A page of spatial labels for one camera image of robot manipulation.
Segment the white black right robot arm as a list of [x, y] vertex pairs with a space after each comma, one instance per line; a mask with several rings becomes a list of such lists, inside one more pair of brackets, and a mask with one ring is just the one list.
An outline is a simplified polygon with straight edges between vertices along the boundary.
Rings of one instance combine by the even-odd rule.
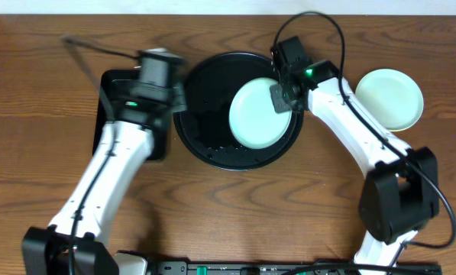
[[358, 101], [330, 61], [277, 65], [270, 90], [277, 112], [309, 111], [330, 127], [364, 175], [358, 205], [367, 230], [356, 264], [392, 267], [439, 213], [438, 164], [427, 148], [412, 149]]

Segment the light blue plate top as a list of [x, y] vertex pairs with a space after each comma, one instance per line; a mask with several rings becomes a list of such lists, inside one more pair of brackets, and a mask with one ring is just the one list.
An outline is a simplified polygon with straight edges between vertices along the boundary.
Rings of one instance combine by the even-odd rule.
[[234, 96], [228, 122], [234, 138], [250, 149], [264, 149], [278, 142], [292, 118], [291, 112], [276, 113], [270, 87], [277, 81], [256, 78], [245, 83]]

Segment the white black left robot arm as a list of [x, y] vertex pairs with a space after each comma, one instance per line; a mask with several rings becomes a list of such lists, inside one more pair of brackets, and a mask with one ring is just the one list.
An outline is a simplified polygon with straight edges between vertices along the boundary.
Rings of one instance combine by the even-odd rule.
[[186, 108], [180, 84], [133, 84], [110, 99], [99, 88], [107, 121], [72, 195], [47, 228], [31, 227], [21, 244], [27, 274], [146, 274], [134, 252], [110, 254], [112, 223], [131, 181], [155, 150], [174, 112]]

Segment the light blue plate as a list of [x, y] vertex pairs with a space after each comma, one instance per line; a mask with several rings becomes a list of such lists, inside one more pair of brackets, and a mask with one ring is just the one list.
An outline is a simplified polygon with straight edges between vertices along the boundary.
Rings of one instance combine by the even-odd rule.
[[245, 83], [234, 96], [228, 122], [234, 138], [250, 149], [264, 149], [278, 142], [292, 118], [291, 112], [276, 113], [270, 87], [277, 81], [256, 78]]
[[357, 84], [355, 93], [361, 104], [389, 131], [411, 128], [424, 110], [418, 84], [398, 70], [369, 72]]

